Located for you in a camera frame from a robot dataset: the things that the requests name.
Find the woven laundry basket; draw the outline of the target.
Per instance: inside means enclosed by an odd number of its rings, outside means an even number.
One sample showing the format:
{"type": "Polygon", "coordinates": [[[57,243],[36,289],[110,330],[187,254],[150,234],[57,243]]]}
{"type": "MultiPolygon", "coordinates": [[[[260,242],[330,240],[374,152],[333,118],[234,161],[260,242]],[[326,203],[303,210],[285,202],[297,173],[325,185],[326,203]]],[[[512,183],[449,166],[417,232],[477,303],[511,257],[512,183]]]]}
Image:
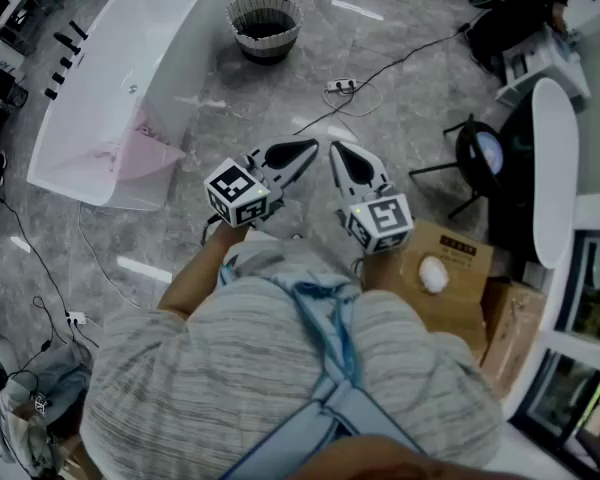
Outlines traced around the woven laundry basket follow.
{"type": "Polygon", "coordinates": [[[225,15],[243,55],[261,65],[281,62],[303,24],[302,10],[292,0],[234,0],[225,15]]]}

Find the white bathtub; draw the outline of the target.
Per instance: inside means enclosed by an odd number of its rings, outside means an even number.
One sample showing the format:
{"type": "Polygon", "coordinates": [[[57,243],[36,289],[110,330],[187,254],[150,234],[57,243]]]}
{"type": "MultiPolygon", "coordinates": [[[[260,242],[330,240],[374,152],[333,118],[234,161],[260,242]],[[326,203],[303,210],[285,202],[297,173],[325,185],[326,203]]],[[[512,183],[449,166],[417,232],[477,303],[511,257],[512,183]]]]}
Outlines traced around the white bathtub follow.
{"type": "Polygon", "coordinates": [[[94,205],[154,211],[166,201],[180,161],[154,174],[115,181],[79,155],[119,139],[146,98],[181,150],[207,74],[229,38],[227,0],[109,0],[54,81],[27,179],[94,205]]]}

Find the person's grey striped shirt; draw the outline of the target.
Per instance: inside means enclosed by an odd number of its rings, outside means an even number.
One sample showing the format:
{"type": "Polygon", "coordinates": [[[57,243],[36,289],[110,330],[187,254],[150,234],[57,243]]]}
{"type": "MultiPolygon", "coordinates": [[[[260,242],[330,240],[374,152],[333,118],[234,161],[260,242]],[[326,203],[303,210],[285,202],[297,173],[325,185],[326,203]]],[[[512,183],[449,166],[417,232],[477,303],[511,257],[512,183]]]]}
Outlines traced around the person's grey striped shirt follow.
{"type": "MultiPolygon", "coordinates": [[[[266,280],[218,283],[187,320],[159,309],[107,320],[80,429],[106,480],[217,480],[309,400],[318,339],[266,280]]],[[[467,344],[351,284],[365,391],[428,455],[488,464],[504,419],[467,344]]]]}

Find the person's left forearm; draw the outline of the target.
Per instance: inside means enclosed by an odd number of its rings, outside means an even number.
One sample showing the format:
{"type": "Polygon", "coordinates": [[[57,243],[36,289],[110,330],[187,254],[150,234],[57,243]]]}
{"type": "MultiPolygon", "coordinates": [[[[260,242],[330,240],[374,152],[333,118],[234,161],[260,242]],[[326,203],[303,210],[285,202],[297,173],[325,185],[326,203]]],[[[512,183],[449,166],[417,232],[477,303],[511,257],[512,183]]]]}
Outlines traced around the person's left forearm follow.
{"type": "Polygon", "coordinates": [[[158,309],[187,320],[214,291],[223,259],[229,249],[242,242],[247,225],[233,228],[223,222],[200,251],[173,279],[158,304],[158,309]]]}

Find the white oval tabletop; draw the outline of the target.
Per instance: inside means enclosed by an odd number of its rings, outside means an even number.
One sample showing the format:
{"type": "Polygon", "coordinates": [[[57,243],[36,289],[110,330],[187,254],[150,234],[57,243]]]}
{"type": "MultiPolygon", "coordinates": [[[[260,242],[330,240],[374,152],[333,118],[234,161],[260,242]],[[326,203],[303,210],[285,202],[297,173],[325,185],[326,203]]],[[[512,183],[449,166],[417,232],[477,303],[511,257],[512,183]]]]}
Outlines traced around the white oval tabletop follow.
{"type": "Polygon", "coordinates": [[[533,243],[539,263],[554,269],[573,232],[579,132],[563,88],[550,78],[531,93],[534,138],[533,243]]]}

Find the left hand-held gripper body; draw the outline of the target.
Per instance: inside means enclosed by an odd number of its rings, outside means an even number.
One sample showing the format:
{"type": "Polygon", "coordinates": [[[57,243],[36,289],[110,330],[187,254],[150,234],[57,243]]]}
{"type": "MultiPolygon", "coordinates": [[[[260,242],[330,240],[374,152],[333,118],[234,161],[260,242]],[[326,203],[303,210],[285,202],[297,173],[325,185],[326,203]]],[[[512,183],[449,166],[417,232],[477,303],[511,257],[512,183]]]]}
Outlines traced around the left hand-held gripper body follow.
{"type": "Polygon", "coordinates": [[[204,181],[207,200],[233,228],[266,220],[284,206],[284,169],[283,157],[271,151],[227,158],[204,181]]]}

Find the person's light grey trousers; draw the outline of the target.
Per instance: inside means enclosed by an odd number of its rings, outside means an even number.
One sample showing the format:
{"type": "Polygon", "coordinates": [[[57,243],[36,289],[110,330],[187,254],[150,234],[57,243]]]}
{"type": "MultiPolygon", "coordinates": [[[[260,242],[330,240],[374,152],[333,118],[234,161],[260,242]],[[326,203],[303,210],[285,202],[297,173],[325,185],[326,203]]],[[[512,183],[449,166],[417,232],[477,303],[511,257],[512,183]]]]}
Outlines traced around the person's light grey trousers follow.
{"type": "Polygon", "coordinates": [[[320,241],[277,239],[264,232],[249,232],[226,254],[221,275],[237,280],[258,277],[285,285],[310,282],[324,286],[357,284],[351,270],[320,241]]]}

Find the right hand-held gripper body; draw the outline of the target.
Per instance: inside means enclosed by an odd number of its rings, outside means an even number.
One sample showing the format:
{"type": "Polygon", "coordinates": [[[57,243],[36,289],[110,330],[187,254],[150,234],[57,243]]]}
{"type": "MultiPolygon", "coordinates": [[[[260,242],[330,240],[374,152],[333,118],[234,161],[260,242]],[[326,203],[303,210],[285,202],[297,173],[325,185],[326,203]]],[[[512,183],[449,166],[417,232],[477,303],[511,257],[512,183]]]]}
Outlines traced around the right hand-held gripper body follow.
{"type": "Polygon", "coordinates": [[[385,182],[356,192],[354,185],[337,186],[342,205],[336,211],[341,226],[362,247],[365,254],[377,254],[399,247],[413,230],[406,195],[393,183],[385,182]]]}

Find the grey-blue cloth bag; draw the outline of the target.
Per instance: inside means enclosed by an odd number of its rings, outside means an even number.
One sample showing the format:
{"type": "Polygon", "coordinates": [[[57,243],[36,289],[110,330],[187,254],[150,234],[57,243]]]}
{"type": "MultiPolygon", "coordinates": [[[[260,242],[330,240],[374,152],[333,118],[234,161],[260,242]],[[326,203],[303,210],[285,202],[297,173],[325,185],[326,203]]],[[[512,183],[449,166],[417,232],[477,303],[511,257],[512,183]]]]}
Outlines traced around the grey-blue cloth bag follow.
{"type": "Polygon", "coordinates": [[[47,425],[58,420],[73,405],[91,380],[91,354],[77,342],[45,352],[28,370],[34,393],[42,396],[47,405],[43,419],[47,425]]]}

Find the plain cardboard box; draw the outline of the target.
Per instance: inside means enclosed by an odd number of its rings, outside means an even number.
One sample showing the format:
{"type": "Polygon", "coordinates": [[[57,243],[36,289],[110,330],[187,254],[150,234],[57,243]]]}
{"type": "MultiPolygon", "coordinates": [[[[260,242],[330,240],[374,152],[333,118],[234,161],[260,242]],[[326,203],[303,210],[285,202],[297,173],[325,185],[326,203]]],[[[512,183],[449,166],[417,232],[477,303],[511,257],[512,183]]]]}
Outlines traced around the plain cardboard box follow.
{"type": "Polygon", "coordinates": [[[504,399],[516,381],[534,341],[546,295],[507,278],[488,278],[481,300],[487,348],[481,370],[504,399]]]}

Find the pink cloth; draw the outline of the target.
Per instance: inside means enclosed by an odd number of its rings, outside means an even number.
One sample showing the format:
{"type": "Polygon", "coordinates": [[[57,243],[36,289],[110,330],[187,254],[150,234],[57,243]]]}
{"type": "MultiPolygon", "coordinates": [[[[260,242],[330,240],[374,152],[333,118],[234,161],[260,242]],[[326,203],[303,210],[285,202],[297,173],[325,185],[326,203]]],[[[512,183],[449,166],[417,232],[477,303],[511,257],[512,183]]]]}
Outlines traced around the pink cloth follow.
{"type": "Polygon", "coordinates": [[[79,158],[110,179],[127,181],[166,169],[184,156],[153,106],[143,98],[134,104],[119,139],[101,141],[79,158]]]}

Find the white window frame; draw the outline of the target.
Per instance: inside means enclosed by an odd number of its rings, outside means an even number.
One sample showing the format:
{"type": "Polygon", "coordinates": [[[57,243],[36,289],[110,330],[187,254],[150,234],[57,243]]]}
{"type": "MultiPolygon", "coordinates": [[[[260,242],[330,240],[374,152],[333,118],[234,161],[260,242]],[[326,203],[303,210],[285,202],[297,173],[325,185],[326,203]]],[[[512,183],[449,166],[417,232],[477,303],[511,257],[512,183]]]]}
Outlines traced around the white window frame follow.
{"type": "Polygon", "coordinates": [[[600,193],[576,197],[566,249],[542,281],[544,313],[505,414],[529,476],[600,480],[600,193]]]}

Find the white fluffy ball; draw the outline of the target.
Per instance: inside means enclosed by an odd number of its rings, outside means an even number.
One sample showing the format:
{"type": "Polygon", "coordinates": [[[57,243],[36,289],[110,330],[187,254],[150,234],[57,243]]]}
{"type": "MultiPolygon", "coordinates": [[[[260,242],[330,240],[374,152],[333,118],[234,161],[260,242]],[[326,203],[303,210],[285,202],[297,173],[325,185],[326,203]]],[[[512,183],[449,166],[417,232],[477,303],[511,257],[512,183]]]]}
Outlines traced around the white fluffy ball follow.
{"type": "Polygon", "coordinates": [[[429,255],[422,259],[419,278],[426,291],[433,295],[442,293],[448,286],[450,277],[444,262],[436,256],[429,255]]]}

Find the labelled cardboard box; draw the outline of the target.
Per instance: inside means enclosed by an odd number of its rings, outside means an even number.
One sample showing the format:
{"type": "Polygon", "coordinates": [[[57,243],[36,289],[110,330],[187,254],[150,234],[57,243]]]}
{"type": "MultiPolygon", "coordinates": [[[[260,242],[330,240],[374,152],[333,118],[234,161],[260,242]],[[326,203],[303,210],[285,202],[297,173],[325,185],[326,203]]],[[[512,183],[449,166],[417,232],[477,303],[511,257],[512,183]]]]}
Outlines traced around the labelled cardboard box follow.
{"type": "Polygon", "coordinates": [[[479,360],[487,347],[481,299],[491,269],[493,248],[440,225],[419,219],[402,249],[401,274],[407,284],[407,302],[431,332],[455,335],[479,360]],[[445,290],[433,295],[422,285],[422,259],[441,259],[449,273],[445,290]]]}

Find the light blue chest harness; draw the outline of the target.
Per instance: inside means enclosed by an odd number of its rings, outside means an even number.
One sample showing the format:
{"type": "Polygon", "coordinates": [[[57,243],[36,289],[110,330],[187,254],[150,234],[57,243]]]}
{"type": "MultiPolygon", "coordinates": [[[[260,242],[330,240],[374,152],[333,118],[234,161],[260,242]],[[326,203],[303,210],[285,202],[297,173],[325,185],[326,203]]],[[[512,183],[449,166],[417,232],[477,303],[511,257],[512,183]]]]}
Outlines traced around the light blue chest harness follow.
{"type": "Polygon", "coordinates": [[[289,296],[322,347],[322,373],[309,400],[254,445],[220,480],[285,480],[312,456],[345,437],[382,436],[426,452],[365,391],[352,337],[360,292],[332,276],[276,275],[266,280],[289,296]]]}

